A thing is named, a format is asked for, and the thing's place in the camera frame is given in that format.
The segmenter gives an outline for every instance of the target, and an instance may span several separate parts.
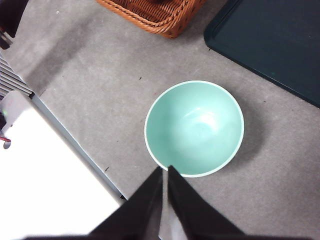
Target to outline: bowl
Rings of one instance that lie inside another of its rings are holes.
[[[144,124],[145,144],[163,169],[202,177],[228,164],[244,136],[244,117],[235,98],[208,81],[185,81],[163,92]]]

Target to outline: red object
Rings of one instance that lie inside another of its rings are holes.
[[[3,136],[0,136],[0,140],[3,140],[5,142],[11,142],[10,139],[6,138],[6,137],[3,137]]]

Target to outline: black object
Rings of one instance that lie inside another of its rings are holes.
[[[7,124],[5,116],[0,112],[0,130]]]
[[[320,1],[229,0],[206,45],[320,108]]]
[[[26,240],[158,240],[162,193],[163,170],[157,167],[133,196],[89,235]],[[206,203],[172,166],[168,168],[168,198],[189,240],[306,239],[245,235]]]
[[[22,14],[29,0],[0,0],[0,47],[8,49],[11,40],[4,34],[7,32],[10,37],[16,36]]]

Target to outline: floor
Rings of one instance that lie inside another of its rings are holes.
[[[187,181],[248,234],[320,239],[320,110],[206,47],[225,2],[207,1],[171,40],[94,1],[30,0],[3,55],[125,197],[157,166],[143,131],[157,96],[188,80],[224,87],[244,116],[242,145],[223,169]],[[172,239],[166,210],[162,223]]]

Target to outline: bowl rim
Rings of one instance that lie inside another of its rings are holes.
[[[221,164],[220,166],[210,170],[210,171],[207,171],[207,172],[204,172],[204,173],[200,173],[200,174],[184,174],[184,173],[180,173],[181,176],[183,177],[186,177],[186,178],[198,178],[198,177],[203,177],[203,176],[207,176],[207,175],[210,175],[210,174],[213,174],[215,172],[217,172],[218,170],[222,169],[225,165],[227,165],[233,158],[234,156],[236,155],[236,153],[238,152],[239,148],[240,148],[240,145],[242,143],[242,140],[244,138],[244,132],[245,132],[245,121],[244,121],[244,116],[243,116],[243,113],[241,111],[241,108],[237,102],[237,100],[234,98],[234,96],[231,95],[230,92],[228,92],[226,89],[224,89],[222,86],[220,85],[217,85],[213,82],[210,82],[210,81],[203,81],[203,80],[190,80],[190,81],[183,81],[183,82],[180,82],[178,84],[175,84],[171,87],[169,87],[167,90],[165,90],[163,93],[161,93],[157,98],[156,100],[153,102],[153,104],[151,105],[147,115],[146,115],[146,118],[145,118],[145,121],[144,121],[144,142],[145,142],[145,145],[146,145],[146,148],[149,152],[149,154],[151,155],[151,157],[153,158],[153,160],[161,167],[163,168],[164,170],[168,171],[168,168],[165,167],[160,161],[158,161],[158,159],[154,156],[153,152],[151,151],[150,149],[150,146],[149,146],[149,143],[148,143],[148,139],[147,139],[147,123],[148,123],[148,119],[149,119],[149,115],[151,113],[151,111],[153,110],[154,106],[157,104],[157,102],[162,98],[163,95],[165,95],[166,93],[168,93],[169,91],[181,86],[181,85],[185,85],[185,84],[192,84],[192,83],[202,83],[202,84],[208,84],[208,85],[211,85],[211,86],[214,86],[220,90],[222,90],[224,93],[226,93],[234,102],[235,106],[237,107],[238,109],[238,112],[240,114],[240,121],[241,121],[241,133],[240,133],[240,138],[238,140],[238,143],[237,143],[237,146],[235,147],[234,151],[232,152],[232,154],[230,155],[230,157],[224,161],[223,164]]]

